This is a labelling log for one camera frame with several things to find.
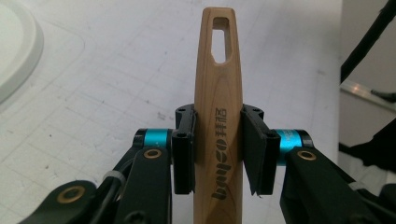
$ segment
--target black plastic bracket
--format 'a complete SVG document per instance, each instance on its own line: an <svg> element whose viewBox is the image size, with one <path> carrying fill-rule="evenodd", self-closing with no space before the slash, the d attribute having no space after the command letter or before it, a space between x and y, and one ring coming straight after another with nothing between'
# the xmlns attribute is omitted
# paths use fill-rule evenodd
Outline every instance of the black plastic bracket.
<svg viewBox="0 0 396 224"><path fill-rule="evenodd" d="M257 107L244 105L241 117L244 164L251 194L270 195L274 189L280 136L265 125L264 112Z"/></svg>
<svg viewBox="0 0 396 224"><path fill-rule="evenodd" d="M195 188L193 141L196 112L193 105L184 105L175 113L176 129L172 133L175 194L189 194Z"/></svg>

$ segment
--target wood grain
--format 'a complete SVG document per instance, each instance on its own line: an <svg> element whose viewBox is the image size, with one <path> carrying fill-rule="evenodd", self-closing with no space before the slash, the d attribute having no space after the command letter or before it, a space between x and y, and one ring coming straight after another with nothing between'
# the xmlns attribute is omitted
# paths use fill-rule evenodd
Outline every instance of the wood grain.
<svg viewBox="0 0 396 224"><path fill-rule="evenodd" d="M225 62L212 55L212 32L224 31ZM242 80L234 11L206 8L195 80L195 224L242 222Z"/></svg>

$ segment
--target white table surface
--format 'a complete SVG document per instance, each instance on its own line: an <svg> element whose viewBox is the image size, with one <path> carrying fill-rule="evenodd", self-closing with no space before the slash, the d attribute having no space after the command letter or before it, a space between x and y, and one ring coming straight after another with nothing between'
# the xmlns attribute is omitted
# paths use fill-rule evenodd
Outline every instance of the white table surface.
<svg viewBox="0 0 396 224"><path fill-rule="evenodd" d="M75 179L100 184L139 128L174 128L193 103L202 10L233 7L244 103L270 128L305 129L333 161L338 143L341 0L23 0L44 34L32 75L0 104L0 223L31 214ZM279 197L250 196L244 223L284 223ZM174 223L192 223L175 196Z"/></svg>

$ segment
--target black mechanical arm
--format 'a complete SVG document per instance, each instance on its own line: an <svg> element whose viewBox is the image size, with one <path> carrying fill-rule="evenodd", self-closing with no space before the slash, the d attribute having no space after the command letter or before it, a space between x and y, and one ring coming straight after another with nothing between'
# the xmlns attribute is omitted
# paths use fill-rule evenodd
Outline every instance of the black mechanical arm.
<svg viewBox="0 0 396 224"><path fill-rule="evenodd" d="M376 197L315 149L307 132L270 130L254 106L244 105L241 115L252 195L271 195L276 166L286 163L280 204L287 223L396 223L395 185ZM193 105L184 105L174 130L138 130L98 188L83 180L64 184L21 224L172 223L172 187L175 194L194 191L195 119Z"/></svg>

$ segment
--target black cable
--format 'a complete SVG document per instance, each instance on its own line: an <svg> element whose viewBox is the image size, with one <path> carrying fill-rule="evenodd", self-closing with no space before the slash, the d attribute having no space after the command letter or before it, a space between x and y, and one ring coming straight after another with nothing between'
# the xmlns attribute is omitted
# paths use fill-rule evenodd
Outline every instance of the black cable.
<svg viewBox="0 0 396 224"><path fill-rule="evenodd" d="M128 168L131 168L131 166L134 164L134 158L130 159L128 161L126 161L119 169L119 171L121 173L123 173L125 175L125 172L130 172L130 170L128 170Z"/></svg>
<svg viewBox="0 0 396 224"><path fill-rule="evenodd" d="M378 96L379 98L387 102L396 103L396 92L382 92L382 91L371 90L371 94Z"/></svg>
<svg viewBox="0 0 396 224"><path fill-rule="evenodd" d="M341 66L341 83L352 73L355 67L363 60L370 51L375 41L381 36L388 24L396 15L396 0L388 0L382 8L373 25L364 35L358 46L350 53L349 57Z"/></svg>
<svg viewBox="0 0 396 224"><path fill-rule="evenodd" d="M116 197L118 196L118 192L120 189L120 181L114 177L110 177L110 178L113 178L113 183L111 184L111 187L108 190L106 197L103 199L103 202L99 207L99 210L93 215L90 224L100 223L103 214L106 212L107 208L110 206L111 203L115 201Z"/></svg>

